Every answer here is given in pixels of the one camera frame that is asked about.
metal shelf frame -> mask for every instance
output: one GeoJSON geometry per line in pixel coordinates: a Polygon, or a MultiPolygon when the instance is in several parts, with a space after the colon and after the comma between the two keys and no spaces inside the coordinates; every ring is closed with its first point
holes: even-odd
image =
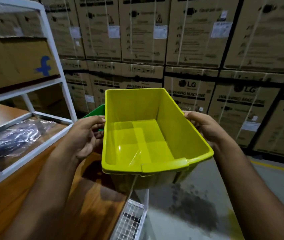
{"type": "Polygon", "coordinates": [[[13,119],[3,125],[0,125],[0,131],[3,131],[4,129],[12,125],[15,125],[16,123],[22,120],[25,120],[31,116],[39,116],[43,119],[63,122],[64,124],[67,124],[68,126],[64,128],[63,130],[61,130],[60,132],[58,132],[57,134],[55,134],[54,136],[52,136],[51,138],[49,138],[47,141],[45,141],[38,147],[36,147],[35,149],[33,149],[31,152],[26,154],[24,157],[22,157],[21,159],[19,159],[12,165],[10,165],[8,168],[4,169],[3,171],[0,171],[0,182],[6,179],[11,174],[13,174],[16,170],[21,168],[23,165],[31,161],[34,157],[39,155],[49,146],[57,142],[60,138],[62,138],[69,131],[73,123],[77,121],[76,112],[74,110],[71,95],[68,89],[67,82],[65,80],[62,65],[60,62],[57,48],[55,46],[52,31],[49,25],[47,15],[45,13],[44,6],[38,2],[30,1],[30,0],[0,0],[0,13],[25,12],[25,11],[36,11],[38,13],[43,35],[44,37],[47,38],[48,45],[51,49],[51,52],[54,56],[54,59],[56,61],[57,67],[60,72],[60,78],[52,79],[52,80],[45,81],[45,82],[42,82],[36,85],[27,86],[24,88],[20,88],[20,89],[16,89],[10,92],[0,94],[0,101],[13,98],[16,96],[22,96],[29,110],[29,113],[26,113],[16,119],[13,119]],[[67,107],[68,107],[68,110],[71,116],[71,120],[35,111],[28,97],[28,94],[27,94],[28,92],[39,90],[41,88],[45,88],[45,87],[48,87],[54,84],[59,84],[59,83],[61,83],[62,85],[63,95],[64,95],[64,98],[65,98],[65,101],[66,101],[66,104],[67,104],[67,107]]]}

hand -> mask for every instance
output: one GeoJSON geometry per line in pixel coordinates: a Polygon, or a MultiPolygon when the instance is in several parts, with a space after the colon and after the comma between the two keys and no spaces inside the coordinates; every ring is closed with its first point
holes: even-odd
{"type": "Polygon", "coordinates": [[[103,144],[104,116],[91,116],[74,123],[59,146],[75,155],[80,161],[84,160],[94,148],[103,144]]]}
{"type": "Polygon", "coordinates": [[[220,144],[222,141],[235,141],[229,134],[209,115],[194,111],[183,111],[184,117],[190,120],[204,138],[212,143],[220,144]]]}

plastic-wrapped package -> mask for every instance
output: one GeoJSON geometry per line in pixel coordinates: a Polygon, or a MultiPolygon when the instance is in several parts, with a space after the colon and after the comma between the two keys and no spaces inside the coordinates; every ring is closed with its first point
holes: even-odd
{"type": "Polygon", "coordinates": [[[55,125],[53,121],[31,118],[5,129],[0,132],[0,158],[20,156],[55,125]]]}

person's left hand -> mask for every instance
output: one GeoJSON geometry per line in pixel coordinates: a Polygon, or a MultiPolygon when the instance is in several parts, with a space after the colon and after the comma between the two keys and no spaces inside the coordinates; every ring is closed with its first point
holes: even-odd
{"type": "Polygon", "coordinates": [[[94,148],[103,144],[104,116],[90,116],[74,123],[64,140],[60,143],[64,150],[70,150],[80,161],[84,160],[94,148]]]}

forearm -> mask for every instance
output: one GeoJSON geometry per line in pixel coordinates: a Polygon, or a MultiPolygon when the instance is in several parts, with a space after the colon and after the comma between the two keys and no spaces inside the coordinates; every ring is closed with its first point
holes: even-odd
{"type": "Polygon", "coordinates": [[[57,147],[47,159],[5,240],[52,239],[68,199],[78,160],[57,147]]]}
{"type": "Polygon", "coordinates": [[[215,160],[246,239],[284,239],[284,205],[234,141],[214,145],[215,160]]]}

